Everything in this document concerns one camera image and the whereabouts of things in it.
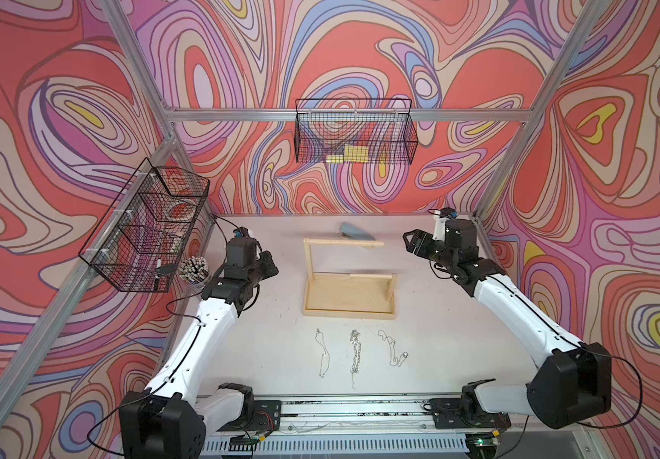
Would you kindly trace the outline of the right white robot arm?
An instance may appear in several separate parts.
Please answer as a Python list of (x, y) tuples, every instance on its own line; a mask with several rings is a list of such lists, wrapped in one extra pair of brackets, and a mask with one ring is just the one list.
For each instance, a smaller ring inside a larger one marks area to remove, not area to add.
[(406, 250), (440, 269), (515, 335), (536, 372), (528, 382), (479, 380), (466, 384), (462, 405), (470, 423), (483, 415), (534, 416), (559, 430), (610, 411), (612, 364), (599, 343), (587, 344), (525, 298), (494, 260), (479, 254), (475, 224), (445, 208), (435, 229), (404, 233)]

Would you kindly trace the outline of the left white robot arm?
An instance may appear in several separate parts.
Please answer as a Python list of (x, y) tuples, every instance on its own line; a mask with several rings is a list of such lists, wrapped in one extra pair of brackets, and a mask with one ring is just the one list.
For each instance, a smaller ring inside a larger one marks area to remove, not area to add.
[(248, 229), (236, 229), (186, 334), (146, 388), (127, 393), (118, 408), (124, 457), (197, 458), (221, 428), (249, 428), (257, 412), (251, 386), (227, 382), (205, 400), (198, 390), (219, 344), (257, 302), (261, 282), (276, 275), (272, 254)]

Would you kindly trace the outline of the wooden jewelry display stand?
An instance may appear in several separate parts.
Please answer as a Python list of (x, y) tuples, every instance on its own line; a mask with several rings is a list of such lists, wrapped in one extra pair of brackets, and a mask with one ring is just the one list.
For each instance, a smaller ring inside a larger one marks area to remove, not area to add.
[(307, 281), (302, 313), (330, 319), (396, 319), (396, 273), (322, 273), (314, 268), (314, 246), (383, 248), (382, 241), (303, 239)]

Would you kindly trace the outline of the cup of pencils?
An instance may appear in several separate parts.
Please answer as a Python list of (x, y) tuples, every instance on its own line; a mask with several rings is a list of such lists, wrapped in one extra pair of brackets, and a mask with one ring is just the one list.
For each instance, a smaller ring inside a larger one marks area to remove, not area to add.
[(178, 269), (178, 275), (190, 285), (206, 282), (211, 277), (207, 261), (202, 256), (191, 256), (185, 259)]

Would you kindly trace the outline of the yellow block in basket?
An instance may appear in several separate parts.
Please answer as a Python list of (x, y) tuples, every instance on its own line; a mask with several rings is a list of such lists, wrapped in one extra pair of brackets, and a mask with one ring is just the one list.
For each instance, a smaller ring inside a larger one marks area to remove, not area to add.
[(338, 152), (325, 157), (328, 164), (367, 164), (369, 159), (369, 147), (365, 145), (345, 145)]

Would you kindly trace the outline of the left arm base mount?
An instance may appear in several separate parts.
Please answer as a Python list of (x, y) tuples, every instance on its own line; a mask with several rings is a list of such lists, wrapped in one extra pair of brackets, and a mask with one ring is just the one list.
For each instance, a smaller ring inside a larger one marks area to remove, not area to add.
[(257, 400), (251, 386), (225, 382), (218, 387), (237, 392), (243, 396), (240, 415), (236, 420), (221, 426), (219, 431), (248, 430), (258, 433), (272, 433), (280, 428), (281, 407), (280, 400)]

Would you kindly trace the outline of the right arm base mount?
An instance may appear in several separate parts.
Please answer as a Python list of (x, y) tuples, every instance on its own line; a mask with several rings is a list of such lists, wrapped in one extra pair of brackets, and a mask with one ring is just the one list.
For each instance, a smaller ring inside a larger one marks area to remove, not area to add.
[(493, 381), (494, 379), (487, 379), (470, 382), (463, 386), (459, 396), (429, 399), (423, 403), (422, 409), (427, 415), (431, 415), (437, 430), (483, 428), (504, 432), (512, 426), (510, 417), (504, 413), (484, 411), (475, 396), (475, 388)]

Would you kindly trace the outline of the aluminium rail base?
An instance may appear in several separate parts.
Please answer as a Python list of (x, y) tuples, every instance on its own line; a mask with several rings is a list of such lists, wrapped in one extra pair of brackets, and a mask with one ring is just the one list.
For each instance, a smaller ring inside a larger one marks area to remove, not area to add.
[(524, 451), (525, 432), (544, 434), (544, 426), (524, 426), (510, 417), (504, 432), (483, 428), (437, 430), (422, 409), (433, 398), (452, 395), (377, 395), (256, 397), (282, 402), (280, 428), (272, 433), (218, 431), (197, 458), (262, 458), (282, 455), (460, 454), (468, 458), (514, 458)]

